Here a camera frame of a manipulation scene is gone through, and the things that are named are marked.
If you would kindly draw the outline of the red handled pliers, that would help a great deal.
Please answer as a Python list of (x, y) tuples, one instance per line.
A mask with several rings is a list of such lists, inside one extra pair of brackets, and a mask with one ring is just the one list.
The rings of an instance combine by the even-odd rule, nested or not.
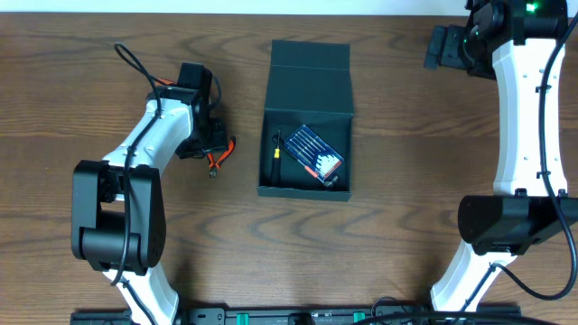
[(227, 150), (216, 159), (212, 153), (207, 154), (207, 159), (209, 162), (209, 176), (211, 179), (215, 179), (218, 175), (218, 171), (221, 169), (222, 164), (233, 154), (236, 148), (237, 139), (235, 136), (231, 136), (228, 142)]

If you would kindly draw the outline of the black yellow screwdriver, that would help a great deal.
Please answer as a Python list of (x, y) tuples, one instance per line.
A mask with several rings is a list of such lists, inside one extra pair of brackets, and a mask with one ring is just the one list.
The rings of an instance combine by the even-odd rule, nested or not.
[(281, 130), (277, 131), (275, 151), (271, 166), (270, 183), (276, 187), (281, 180)]

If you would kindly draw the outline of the blue precision screwdriver case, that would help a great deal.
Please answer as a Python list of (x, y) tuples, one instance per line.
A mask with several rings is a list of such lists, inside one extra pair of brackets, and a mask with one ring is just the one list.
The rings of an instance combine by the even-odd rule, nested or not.
[(284, 147), (320, 182), (328, 181), (344, 162), (341, 155), (307, 125), (301, 125), (287, 136)]

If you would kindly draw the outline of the small hammer orange label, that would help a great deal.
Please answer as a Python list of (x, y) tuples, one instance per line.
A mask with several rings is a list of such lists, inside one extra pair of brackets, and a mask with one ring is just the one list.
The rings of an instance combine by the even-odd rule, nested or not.
[(303, 167), (314, 179), (322, 184), (325, 190), (334, 190), (336, 184), (340, 180), (340, 176), (337, 173), (338, 167), (331, 168), (327, 172), (323, 172), (319, 168), (313, 168), (307, 164)]

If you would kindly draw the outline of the orange scraper wooden handle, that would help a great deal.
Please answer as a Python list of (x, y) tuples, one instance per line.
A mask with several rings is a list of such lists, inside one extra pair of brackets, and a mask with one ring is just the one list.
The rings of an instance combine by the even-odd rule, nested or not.
[(169, 79), (158, 79), (155, 78), (154, 82), (157, 86), (176, 86), (177, 83), (173, 80), (169, 80)]

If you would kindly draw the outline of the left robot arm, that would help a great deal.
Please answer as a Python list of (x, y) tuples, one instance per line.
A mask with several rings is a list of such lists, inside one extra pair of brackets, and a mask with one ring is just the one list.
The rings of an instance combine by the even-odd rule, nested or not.
[(188, 313), (161, 264), (166, 219), (161, 176), (173, 156), (207, 159), (216, 177), (236, 140), (211, 116), (219, 84), (199, 63), (184, 62), (176, 81), (154, 79), (145, 113), (129, 136), (99, 161), (73, 172), (71, 249), (110, 280), (126, 311), (78, 311), (73, 324), (185, 324)]

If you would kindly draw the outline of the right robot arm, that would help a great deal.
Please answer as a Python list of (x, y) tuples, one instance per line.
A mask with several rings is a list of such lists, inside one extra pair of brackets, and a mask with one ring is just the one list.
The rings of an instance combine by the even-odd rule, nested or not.
[(499, 274), (534, 245), (572, 237), (577, 201), (560, 154), (559, 81), (577, 24), (565, 0), (468, 0), (465, 25), (433, 29), (424, 65), (492, 79), (499, 162), (490, 195), (465, 196), (461, 243), (430, 291), (436, 311), (475, 312)]

